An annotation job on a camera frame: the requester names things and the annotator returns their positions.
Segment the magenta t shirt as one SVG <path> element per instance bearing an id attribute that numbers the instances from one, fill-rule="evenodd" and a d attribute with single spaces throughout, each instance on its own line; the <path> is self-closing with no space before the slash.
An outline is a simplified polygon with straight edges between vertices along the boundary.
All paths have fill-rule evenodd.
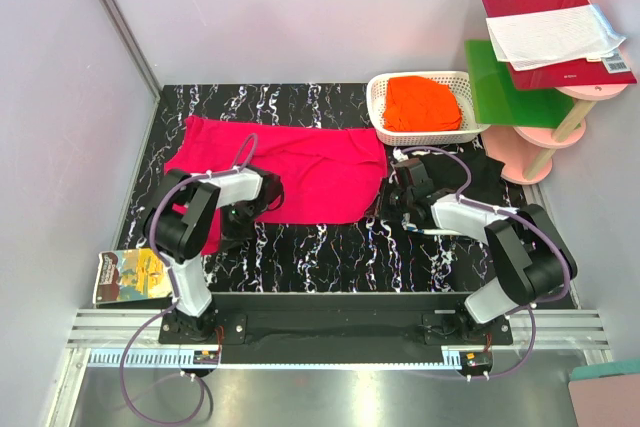
<path id="1" fill-rule="evenodd" d="M 350 224 L 365 216 L 388 175 L 384 147 L 372 129 L 316 129 L 225 122 L 190 116 L 178 153 L 165 165 L 187 173 L 221 171 L 248 135 L 258 137 L 251 160 L 281 178 L 283 205 L 263 224 Z"/>

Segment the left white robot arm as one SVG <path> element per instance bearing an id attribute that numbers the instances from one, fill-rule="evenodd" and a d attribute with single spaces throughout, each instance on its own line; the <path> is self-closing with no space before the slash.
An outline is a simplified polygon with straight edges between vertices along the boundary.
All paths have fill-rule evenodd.
<path id="1" fill-rule="evenodd" d="M 155 192 L 143 232 L 164 264 L 173 309 L 162 318 L 162 344 L 202 344 L 222 338 L 214 297 L 202 267 L 205 244 L 219 221 L 219 250 L 248 241 L 262 214 L 284 202 L 280 177 L 254 166 L 227 172 L 189 174 L 169 171 Z"/>

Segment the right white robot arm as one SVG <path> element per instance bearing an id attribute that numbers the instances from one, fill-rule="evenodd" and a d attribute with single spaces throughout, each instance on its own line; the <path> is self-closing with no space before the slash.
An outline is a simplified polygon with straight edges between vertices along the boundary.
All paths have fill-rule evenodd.
<path id="1" fill-rule="evenodd" d="M 490 205 L 462 192 L 435 186 L 424 162 L 408 158 L 393 166 L 392 187 L 382 206 L 402 216 L 403 226 L 451 231 L 482 243 L 495 277 L 425 327 L 425 340 L 459 339 L 481 343 L 499 329 L 509 313 L 564 297 L 577 264 L 547 211 L 538 204 L 520 209 Z"/>

